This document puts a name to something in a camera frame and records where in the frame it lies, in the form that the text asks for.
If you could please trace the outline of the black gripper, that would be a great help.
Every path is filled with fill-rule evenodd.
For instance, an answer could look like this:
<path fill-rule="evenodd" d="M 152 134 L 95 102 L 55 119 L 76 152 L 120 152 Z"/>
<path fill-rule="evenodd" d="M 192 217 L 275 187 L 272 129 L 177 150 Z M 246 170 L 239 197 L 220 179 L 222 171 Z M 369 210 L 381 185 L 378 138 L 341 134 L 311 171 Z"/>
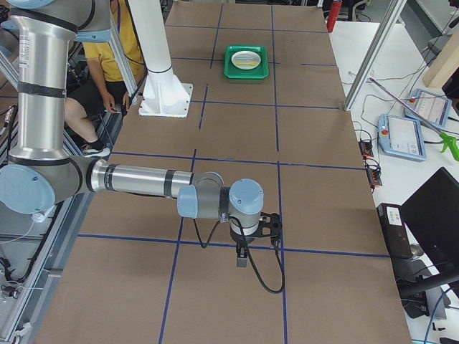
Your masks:
<path fill-rule="evenodd" d="M 248 261 L 248 244 L 255 241 L 256 237 L 253 235 L 241 235 L 240 230 L 234 230 L 233 227 L 230 228 L 230 236 L 232 237 L 233 241 L 236 243 L 236 254 L 237 254 L 237 261 L 236 267 L 238 268 L 246 268 L 247 261 Z"/>

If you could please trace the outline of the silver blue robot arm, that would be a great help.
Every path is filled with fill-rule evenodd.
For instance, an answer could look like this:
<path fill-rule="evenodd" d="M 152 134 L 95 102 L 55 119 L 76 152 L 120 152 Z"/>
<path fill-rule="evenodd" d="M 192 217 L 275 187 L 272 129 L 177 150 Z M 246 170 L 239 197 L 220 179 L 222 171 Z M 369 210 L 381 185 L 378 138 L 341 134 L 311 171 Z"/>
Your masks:
<path fill-rule="evenodd" d="M 110 164 L 64 151 L 68 44 L 78 34 L 110 38 L 106 1 L 15 1 L 19 27 L 19 133 L 1 169 L 1 201 L 34 214 L 84 192 L 119 191 L 175 199 L 180 216 L 230 225 L 237 266 L 251 263 L 248 244 L 262 236 L 261 185 L 244 178 L 225 186 L 219 174 Z"/>

